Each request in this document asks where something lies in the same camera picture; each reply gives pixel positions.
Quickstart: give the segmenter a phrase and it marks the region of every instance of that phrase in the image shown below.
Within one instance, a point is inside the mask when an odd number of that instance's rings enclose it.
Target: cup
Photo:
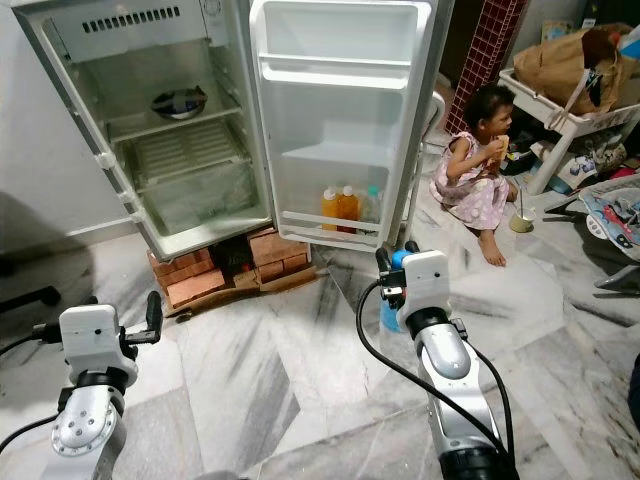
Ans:
[[[530,232],[533,230],[533,221],[535,218],[536,214],[531,208],[525,208],[522,212],[519,212],[518,209],[516,209],[509,221],[509,227],[517,233]]]

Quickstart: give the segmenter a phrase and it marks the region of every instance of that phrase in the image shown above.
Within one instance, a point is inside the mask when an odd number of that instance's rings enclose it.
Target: vent grille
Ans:
[[[179,16],[180,9],[178,7],[154,8],[151,10],[127,13],[126,15],[89,20],[87,22],[82,22],[82,28],[85,33],[97,33],[105,30],[140,25],[143,23],[169,20],[170,18]]]

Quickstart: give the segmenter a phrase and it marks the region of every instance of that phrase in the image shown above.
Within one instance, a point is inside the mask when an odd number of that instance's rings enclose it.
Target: brown paper bag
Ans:
[[[626,25],[603,25],[529,47],[515,56],[516,78],[549,100],[565,106],[580,85],[585,68],[591,68],[602,75],[600,104],[594,104],[588,92],[583,90],[569,111],[576,115],[608,112],[635,68],[635,61],[620,55],[609,41],[609,35],[630,30]]]

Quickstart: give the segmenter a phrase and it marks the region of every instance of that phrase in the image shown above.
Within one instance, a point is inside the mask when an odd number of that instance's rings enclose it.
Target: plastic bottle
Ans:
[[[343,220],[358,221],[358,197],[353,194],[353,187],[345,185],[342,195],[338,197],[338,217]],[[338,226],[339,232],[356,233],[355,228]]]
[[[338,218],[338,198],[332,188],[327,188],[322,194],[322,216]],[[336,225],[328,223],[323,223],[322,228],[324,230],[337,230]]]
[[[367,190],[367,195],[362,199],[362,209],[360,214],[360,221],[367,223],[379,223],[380,222],[380,197],[378,196],[378,187],[371,185]],[[368,230],[363,230],[362,233],[369,235],[371,233]]]

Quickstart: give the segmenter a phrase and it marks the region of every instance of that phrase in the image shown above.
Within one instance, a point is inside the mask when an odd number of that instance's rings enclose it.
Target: refrigerator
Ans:
[[[397,240],[453,0],[11,7],[158,259],[271,223],[353,250]],[[181,114],[152,109],[167,98]],[[375,221],[323,216],[346,185],[377,187]]]

